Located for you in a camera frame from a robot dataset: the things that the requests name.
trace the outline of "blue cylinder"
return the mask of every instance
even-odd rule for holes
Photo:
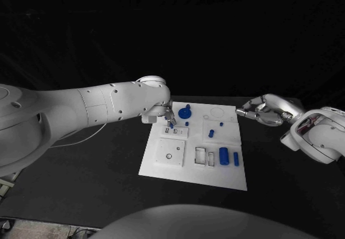
[[[186,105],[184,108],[181,108],[178,111],[177,111],[177,116],[181,118],[181,119],[187,119],[191,115],[191,111],[190,111],[190,105]]]
[[[227,148],[219,148],[219,163],[220,165],[227,165]]]
[[[236,152],[233,152],[233,164],[235,164],[235,166],[239,166],[238,153]]]
[[[207,137],[213,138],[213,130],[209,131]]]

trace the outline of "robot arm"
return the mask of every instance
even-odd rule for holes
[[[255,112],[248,111],[252,105]],[[327,164],[345,155],[345,112],[340,110],[323,107],[305,112],[291,101],[266,94],[249,100],[235,112],[268,126],[288,122],[291,128],[279,141],[317,162]]]
[[[17,172],[77,130],[141,116],[175,124],[170,91],[157,76],[60,91],[0,85],[0,177]]]

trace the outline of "black table surface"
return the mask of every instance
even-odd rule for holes
[[[249,98],[174,96],[177,102],[239,107]],[[151,125],[106,124],[83,143],[47,150],[22,170],[0,204],[0,216],[93,228],[141,209],[201,204],[248,212],[320,238],[345,238],[345,176],[337,164],[292,152],[268,127],[238,117],[248,191],[138,175]],[[63,143],[87,137],[83,129]]]

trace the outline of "blue object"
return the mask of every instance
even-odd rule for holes
[[[238,153],[236,152],[233,152],[233,164],[235,164],[235,166],[239,166]]]
[[[191,115],[191,111],[190,111],[190,105],[186,105],[184,108],[181,108],[178,111],[177,111],[177,116],[181,118],[181,119],[187,119]]]
[[[227,165],[227,148],[219,148],[219,163],[220,165]]]
[[[213,138],[213,130],[209,131],[207,137]]]

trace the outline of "white board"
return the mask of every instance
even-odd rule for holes
[[[190,105],[191,115],[190,118],[180,119],[177,111],[184,108],[186,104]],[[235,107],[174,102],[171,110],[175,119],[174,127],[178,127],[178,130],[187,128],[187,132],[183,130],[175,136],[170,132],[165,133],[167,121],[164,117],[157,118],[157,123],[151,127],[138,175],[246,191]],[[209,138],[206,131],[209,131],[209,127],[216,127],[220,122],[223,125],[216,128],[213,138]],[[167,143],[164,139],[174,139],[174,141]],[[177,154],[173,155],[175,153],[173,151],[174,144],[180,141],[184,141],[181,167],[174,163],[174,165],[168,165],[168,159],[164,158],[170,152],[171,159],[180,163],[181,151],[178,150]],[[219,164],[220,147],[227,148],[229,165],[226,166]],[[204,148],[204,166],[194,164],[196,148]],[[213,166],[207,165],[210,152],[213,153]],[[233,165],[233,152],[238,153],[239,166]]]

